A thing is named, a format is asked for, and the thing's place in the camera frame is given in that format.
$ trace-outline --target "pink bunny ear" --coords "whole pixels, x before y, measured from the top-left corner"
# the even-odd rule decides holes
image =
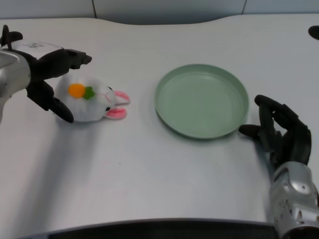
[[[124,119],[127,115],[126,109],[124,108],[115,108],[109,110],[106,114],[105,117],[113,120],[121,120]]]
[[[122,91],[114,91],[117,103],[115,105],[124,105],[131,102],[130,97]]]

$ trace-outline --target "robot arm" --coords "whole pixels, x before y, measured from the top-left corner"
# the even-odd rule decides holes
[[[90,63],[92,57],[49,43],[23,40],[21,33],[9,32],[6,25],[0,45],[0,122],[6,101],[23,89],[45,111],[52,110],[65,121],[73,122],[71,111],[54,97],[52,87],[44,80],[79,69]]]
[[[311,133],[288,106],[258,95],[259,125],[242,125],[239,131],[260,141],[270,152],[275,168],[270,203],[280,238],[319,238],[319,194],[307,167]],[[282,136],[274,120],[287,132]]]

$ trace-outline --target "white wall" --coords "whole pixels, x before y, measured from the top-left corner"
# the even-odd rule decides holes
[[[0,0],[0,19],[94,17],[92,0]]]
[[[130,24],[182,24],[241,14],[245,0],[94,0],[98,18]]]
[[[179,24],[252,13],[319,13],[319,0],[0,0],[0,19],[95,17],[127,24]]]
[[[249,13],[318,13],[319,0],[247,0]]]

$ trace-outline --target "plate rim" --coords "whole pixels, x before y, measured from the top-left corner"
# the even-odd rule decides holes
[[[247,109],[244,113],[244,116],[242,118],[242,120],[240,121],[239,125],[235,126],[234,128],[231,128],[230,130],[228,130],[227,132],[225,133],[222,133],[222,134],[219,134],[219,135],[214,135],[214,136],[198,136],[198,135],[193,135],[193,134],[189,134],[189,133],[185,133],[183,132],[182,130],[179,130],[173,126],[171,126],[169,123],[167,123],[163,117],[161,116],[160,114],[160,110],[159,110],[159,106],[158,106],[158,101],[157,101],[157,95],[159,93],[159,86],[161,84],[161,82],[169,75],[171,74],[172,72],[180,69],[180,68],[186,68],[186,67],[191,67],[191,66],[209,66],[209,67],[213,67],[213,68],[218,68],[219,70],[221,71],[224,71],[226,72],[227,74],[231,75],[234,79],[237,80],[237,82],[242,86],[243,90],[244,90],[244,94],[247,98]],[[161,80],[159,81],[159,83],[157,84],[156,86],[156,90],[155,90],[155,96],[154,96],[154,105],[155,105],[155,109],[156,109],[156,112],[158,114],[158,116],[160,117],[160,119],[164,122],[164,124],[166,124],[169,128],[173,129],[174,131],[176,131],[177,133],[181,134],[181,135],[184,135],[184,136],[187,136],[187,137],[190,137],[190,138],[195,138],[195,139],[214,139],[214,138],[219,138],[219,137],[222,137],[222,136],[225,136],[225,135],[228,135],[230,133],[232,133],[233,131],[235,131],[240,125],[242,125],[246,119],[247,119],[247,115],[248,115],[248,111],[249,111],[249,95],[248,95],[248,92],[245,88],[245,86],[243,85],[243,83],[235,76],[233,75],[232,73],[230,73],[229,71],[223,69],[223,68],[220,68],[218,66],[213,66],[213,65],[208,65],[208,64],[188,64],[188,65],[183,65],[183,66],[180,66],[180,67],[177,67],[177,68],[174,68],[172,69],[171,71],[169,71],[168,73],[166,73],[162,78]]]

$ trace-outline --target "plush toy head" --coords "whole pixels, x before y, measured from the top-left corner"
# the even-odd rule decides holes
[[[116,105],[130,102],[125,93],[113,91],[95,78],[70,74],[62,77],[55,88],[55,96],[70,109],[75,121],[95,121],[102,117],[123,119],[126,110]]]

